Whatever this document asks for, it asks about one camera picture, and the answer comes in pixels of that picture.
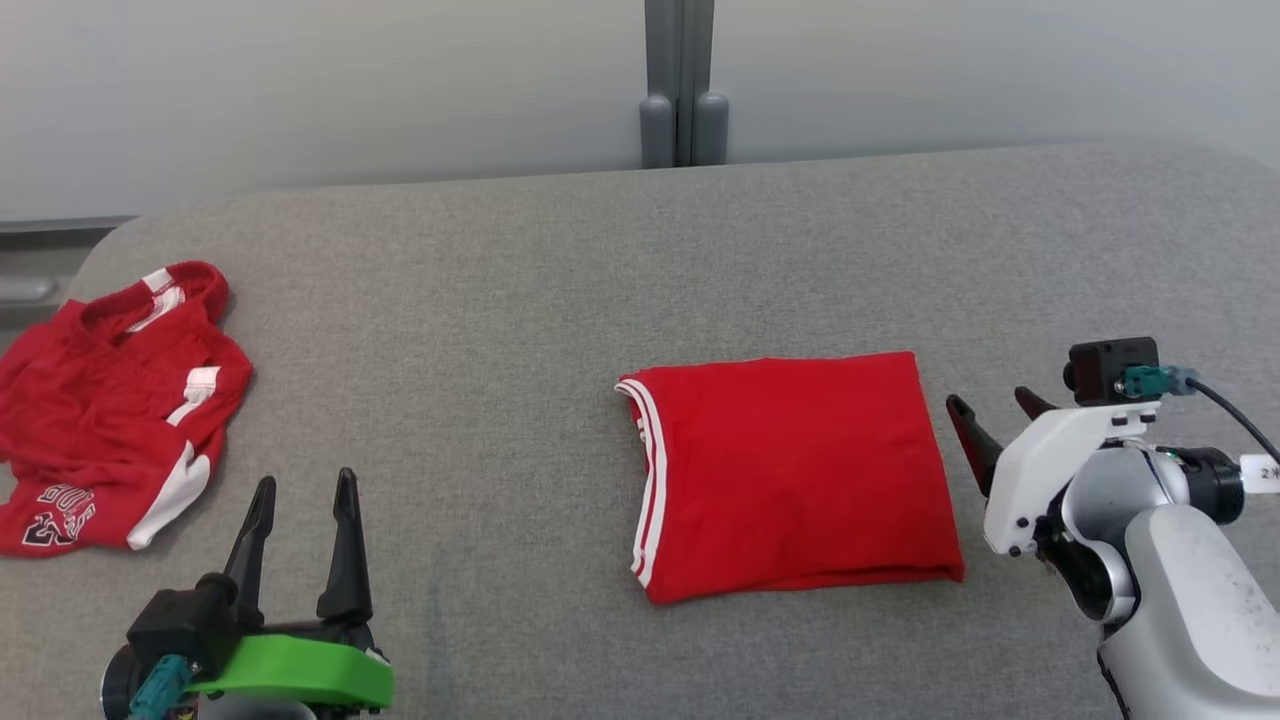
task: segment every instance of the black cable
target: black cable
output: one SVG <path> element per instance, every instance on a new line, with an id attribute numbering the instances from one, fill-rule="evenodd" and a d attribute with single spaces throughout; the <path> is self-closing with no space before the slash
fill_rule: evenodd
<path id="1" fill-rule="evenodd" d="M 1276 446 L 1271 445 L 1271 441 L 1267 439 L 1267 436 L 1262 434 L 1262 430 L 1260 430 L 1257 425 L 1254 425 L 1248 418 L 1245 418 L 1244 413 L 1240 413 L 1239 407 L 1228 402 L 1228 400 L 1221 395 L 1219 395 L 1217 392 L 1215 392 L 1213 388 L 1208 387 L 1207 384 L 1199 382 L 1196 378 L 1187 378 L 1187 387 L 1193 387 L 1203 392 L 1204 397 L 1212 400 L 1213 402 L 1217 402 L 1222 407 L 1222 410 L 1226 410 L 1228 415 L 1235 418 L 1236 423 L 1244 425 L 1244 429 L 1249 430 L 1249 434 L 1253 436 L 1253 439 L 1258 441 L 1258 445 L 1262 446 L 1262 450 L 1267 451 L 1267 455 L 1270 455 L 1276 462 L 1280 462 L 1280 450 L 1276 450 Z"/>

